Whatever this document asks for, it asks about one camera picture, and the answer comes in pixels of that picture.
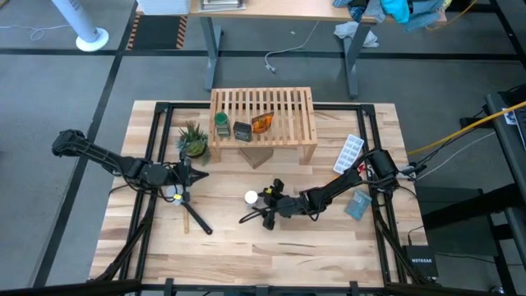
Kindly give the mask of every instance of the yellow cable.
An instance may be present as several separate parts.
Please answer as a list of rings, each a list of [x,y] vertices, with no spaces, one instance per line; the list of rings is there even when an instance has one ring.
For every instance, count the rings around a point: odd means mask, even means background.
[[[414,154],[420,153],[422,151],[425,151],[425,150],[427,150],[429,148],[432,148],[434,146],[440,145],[440,144],[444,143],[445,141],[453,139],[454,137],[459,136],[459,135],[467,132],[468,130],[470,130],[470,129],[476,127],[476,126],[479,126],[479,125],[481,125],[483,123],[486,123],[486,122],[492,120],[493,118],[497,118],[497,117],[501,116],[502,114],[508,113],[509,111],[513,111],[515,109],[519,109],[519,108],[522,108],[522,107],[525,107],[525,106],[526,106],[526,101],[524,101],[524,102],[522,102],[520,104],[516,104],[513,107],[509,107],[506,110],[502,110],[500,112],[494,113],[494,114],[492,114],[490,116],[487,116],[487,117],[485,117],[485,118],[483,118],[483,119],[481,119],[481,120],[479,120],[479,121],[477,121],[475,123],[472,123],[472,124],[468,125],[467,127],[463,128],[463,129],[461,129],[461,130],[459,130],[457,132],[454,132],[454,133],[450,134],[449,136],[447,136],[447,137],[445,137],[445,138],[443,138],[443,139],[441,139],[439,141],[436,141],[436,142],[431,143],[431,144],[429,144],[427,146],[424,146],[422,148],[418,148],[416,150],[408,152],[408,155],[414,155]]]
[[[430,28],[430,27],[426,26],[427,30],[439,30],[439,29],[442,29],[442,28],[444,28],[445,26],[447,26],[447,25],[453,23],[453,22],[456,21],[459,17],[461,17],[464,13],[468,12],[469,8],[471,8],[473,5],[475,5],[475,3],[477,3],[477,0],[473,0],[473,2],[471,2],[471,4],[469,4],[469,6],[467,6],[466,9],[464,9],[463,12],[460,12],[460,14],[457,15],[453,20],[446,22],[444,25],[439,25],[439,26],[436,26],[436,27],[434,27],[434,28]]]

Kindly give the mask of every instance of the orange object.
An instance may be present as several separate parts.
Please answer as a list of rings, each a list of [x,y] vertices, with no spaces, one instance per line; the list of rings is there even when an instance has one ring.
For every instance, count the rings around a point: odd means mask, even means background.
[[[261,134],[269,130],[274,112],[265,113],[252,119],[252,132]]]

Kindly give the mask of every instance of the wooden slatted shelf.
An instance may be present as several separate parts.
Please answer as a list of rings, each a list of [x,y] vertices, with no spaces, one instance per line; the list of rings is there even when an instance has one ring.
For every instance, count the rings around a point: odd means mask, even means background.
[[[228,115],[231,136],[221,137],[215,128],[217,113]],[[259,115],[274,112],[267,132],[252,134],[252,141],[236,140],[236,121],[251,124]],[[308,164],[318,143],[312,94],[309,87],[213,89],[210,98],[210,130],[208,146],[214,158],[220,160],[223,148],[302,147]]]

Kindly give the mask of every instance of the potted plant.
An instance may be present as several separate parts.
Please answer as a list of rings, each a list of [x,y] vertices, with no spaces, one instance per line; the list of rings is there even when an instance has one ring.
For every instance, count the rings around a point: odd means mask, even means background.
[[[179,128],[181,137],[179,138],[178,148],[184,151],[190,158],[198,158],[206,152],[206,142],[208,136],[200,129],[199,124],[187,122],[187,130]]]

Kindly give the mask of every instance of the table leg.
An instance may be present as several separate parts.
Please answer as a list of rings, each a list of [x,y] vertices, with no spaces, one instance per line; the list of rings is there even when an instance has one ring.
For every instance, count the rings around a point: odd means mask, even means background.
[[[210,150],[210,158],[213,161],[221,161],[221,149],[220,148],[208,148]]]
[[[208,62],[206,64],[205,90],[212,90],[214,85],[215,65],[217,64],[219,42],[221,40],[221,26],[214,25],[212,18],[201,17],[201,27],[205,36]]]
[[[345,52],[345,72],[347,73],[347,86],[349,98],[355,99],[358,96],[358,75],[356,73],[356,60],[362,50],[363,42],[371,29],[371,24],[360,23],[354,34],[354,38],[344,39]]]
[[[317,144],[307,145],[303,147],[303,159],[300,160],[299,164],[310,164],[314,150],[316,149]]]

